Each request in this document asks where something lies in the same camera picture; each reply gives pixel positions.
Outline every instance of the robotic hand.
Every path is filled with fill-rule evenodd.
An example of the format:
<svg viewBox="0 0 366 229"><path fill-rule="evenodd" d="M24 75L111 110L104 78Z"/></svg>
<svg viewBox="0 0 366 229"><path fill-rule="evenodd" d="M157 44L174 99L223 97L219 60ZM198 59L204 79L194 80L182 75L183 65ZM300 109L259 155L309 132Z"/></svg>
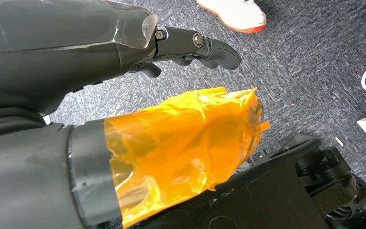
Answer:
<svg viewBox="0 0 366 229"><path fill-rule="evenodd" d="M228 44L157 27L110 0L0 0L0 229L78 229L121 218L103 120L45 125L64 96L155 62L233 70Z"/></svg>

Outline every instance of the shoe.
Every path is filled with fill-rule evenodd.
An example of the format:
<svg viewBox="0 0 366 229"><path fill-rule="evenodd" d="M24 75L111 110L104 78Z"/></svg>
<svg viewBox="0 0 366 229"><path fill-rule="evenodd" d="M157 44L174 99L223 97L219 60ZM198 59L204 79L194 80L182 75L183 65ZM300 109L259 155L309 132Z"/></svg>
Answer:
<svg viewBox="0 0 366 229"><path fill-rule="evenodd" d="M266 15L253 0L197 0L197 4L235 31L253 33L266 28Z"/></svg>

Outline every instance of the gray carpet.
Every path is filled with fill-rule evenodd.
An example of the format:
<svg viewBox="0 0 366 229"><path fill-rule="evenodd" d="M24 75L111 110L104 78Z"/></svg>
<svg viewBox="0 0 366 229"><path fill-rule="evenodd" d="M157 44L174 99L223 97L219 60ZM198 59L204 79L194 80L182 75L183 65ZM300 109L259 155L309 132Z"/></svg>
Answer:
<svg viewBox="0 0 366 229"><path fill-rule="evenodd" d="M296 132L321 137L337 146L366 181L366 135L356 123L366 117L366 92L360 86L366 69L366 1L256 1L268 21L267 30L258 34L224 27L194 0L128 2L158 14L160 25L227 41L242 55L241 66L229 72L164 62L157 79L128 74L66 96L52 120L82 124L155 105L187 90L258 87L272 124L263 146Z"/></svg>

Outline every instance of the metal bolt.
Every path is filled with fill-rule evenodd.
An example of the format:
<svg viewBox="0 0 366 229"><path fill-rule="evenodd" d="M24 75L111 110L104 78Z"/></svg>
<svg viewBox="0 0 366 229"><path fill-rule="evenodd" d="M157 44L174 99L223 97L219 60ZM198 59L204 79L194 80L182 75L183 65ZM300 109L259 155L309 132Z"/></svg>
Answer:
<svg viewBox="0 0 366 229"><path fill-rule="evenodd" d="M160 40L165 38L165 33L162 30L158 30L155 32L155 38Z"/></svg>
<svg viewBox="0 0 366 229"><path fill-rule="evenodd" d="M203 45L203 36L196 32L193 36L193 43L197 48L201 48Z"/></svg>

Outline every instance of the plastic wrap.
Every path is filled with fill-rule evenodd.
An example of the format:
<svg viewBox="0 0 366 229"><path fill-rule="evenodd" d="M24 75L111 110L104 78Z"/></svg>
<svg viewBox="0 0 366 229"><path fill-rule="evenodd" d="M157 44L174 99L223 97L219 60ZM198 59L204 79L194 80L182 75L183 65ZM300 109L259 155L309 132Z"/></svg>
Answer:
<svg viewBox="0 0 366 229"><path fill-rule="evenodd" d="M190 91L105 120L124 227L213 190L233 174L270 126L255 92Z"/></svg>

